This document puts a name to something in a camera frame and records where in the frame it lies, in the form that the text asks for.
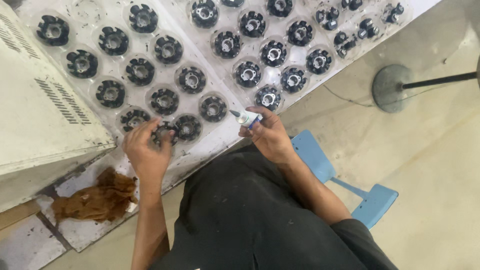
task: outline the black t-shirt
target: black t-shirt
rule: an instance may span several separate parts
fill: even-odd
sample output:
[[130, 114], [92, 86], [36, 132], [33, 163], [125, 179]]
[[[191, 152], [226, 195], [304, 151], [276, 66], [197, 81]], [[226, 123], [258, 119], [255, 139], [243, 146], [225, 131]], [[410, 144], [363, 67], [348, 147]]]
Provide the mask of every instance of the black t-shirt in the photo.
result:
[[358, 220], [328, 226], [259, 152], [187, 180], [172, 250], [150, 270], [396, 269]]

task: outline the hand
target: hand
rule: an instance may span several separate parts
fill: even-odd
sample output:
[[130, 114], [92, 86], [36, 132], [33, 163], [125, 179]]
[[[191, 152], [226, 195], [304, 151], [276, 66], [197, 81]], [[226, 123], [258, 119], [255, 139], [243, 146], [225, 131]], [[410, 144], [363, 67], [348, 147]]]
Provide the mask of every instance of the hand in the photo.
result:
[[142, 185], [154, 182], [161, 184], [163, 175], [167, 171], [172, 153], [170, 131], [161, 138], [160, 151], [148, 146], [152, 131], [158, 127], [162, 119], [152, 119], [128, 132], [123, 139], [122, 149], [127, 154], [137, 176], [142, 180]]
[[240, 137], [251, 137], [260, 152], [277, 166], [288, 164], [297, 156], [280, 117], [265, 107], [248, 107], [247, 111], [260, 113], [264, 118], [252, 130], [242, 126]]

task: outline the black pole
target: black pole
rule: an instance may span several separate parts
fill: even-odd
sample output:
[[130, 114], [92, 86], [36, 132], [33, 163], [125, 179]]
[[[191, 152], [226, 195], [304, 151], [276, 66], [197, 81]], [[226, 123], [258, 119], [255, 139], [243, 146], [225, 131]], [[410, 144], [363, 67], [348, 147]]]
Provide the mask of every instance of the black pole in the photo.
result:
[[455, 76], [450, 76], [450, 77], [438, 78], [438, 79], [433, 79], [433, 80], [428, 80], [428, 81], [423, 81], [423, 82], [404, 84], [404, 85], [402, 85], [402, 89], [411, 89], [411, 88], [417, 88], [417, 87], [423, 87], [423, 86], [441, 85], [441, 84], [452, 83], [452, 82], [467, 81], [467, 80], [472, 80], [472, 79], [476, 79], [476, 78], [477, 78], [477, 72], [471, 72], [471, 73], [465, 73], [465, 74], [460, 74], [460, 75], [455, 75]]

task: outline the brown rag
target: brown rag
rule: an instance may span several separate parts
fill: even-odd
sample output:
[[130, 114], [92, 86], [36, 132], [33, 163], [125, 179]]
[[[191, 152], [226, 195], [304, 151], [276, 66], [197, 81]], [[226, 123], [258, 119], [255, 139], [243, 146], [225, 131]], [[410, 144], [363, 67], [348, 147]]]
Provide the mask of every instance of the brown rag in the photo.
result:
[[135, 180], [108, 168], [97, 177], [97, 185], [75, 192], [71, 197], [58, 197], [52, 204], [55, 219], [114, 221], [123, 217], [133, 195]]

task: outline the floor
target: floor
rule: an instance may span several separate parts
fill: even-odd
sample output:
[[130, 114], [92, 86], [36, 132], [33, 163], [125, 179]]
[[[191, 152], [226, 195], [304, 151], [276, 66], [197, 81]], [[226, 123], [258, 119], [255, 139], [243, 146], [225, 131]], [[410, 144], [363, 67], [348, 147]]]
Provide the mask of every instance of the floor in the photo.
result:
[[[472, 72], [480, 53], [480, 2], [444, 0], [281, 115], [290, 135], [309, 129], [338, 177], [399, 197], [371, 232], [400, 269], [480, 267], [480, 91], [468, 81], [410, 99], [398, 114], [372, 106], [372, 78], [400, 63], [416, 79]], [[360, 202], [327, 183], [350, 210]], [[164, 196], [170, 243], [183, 185]], [[82, 253], [69, 251], [46, 270], [127, 270], [136, 217]]]

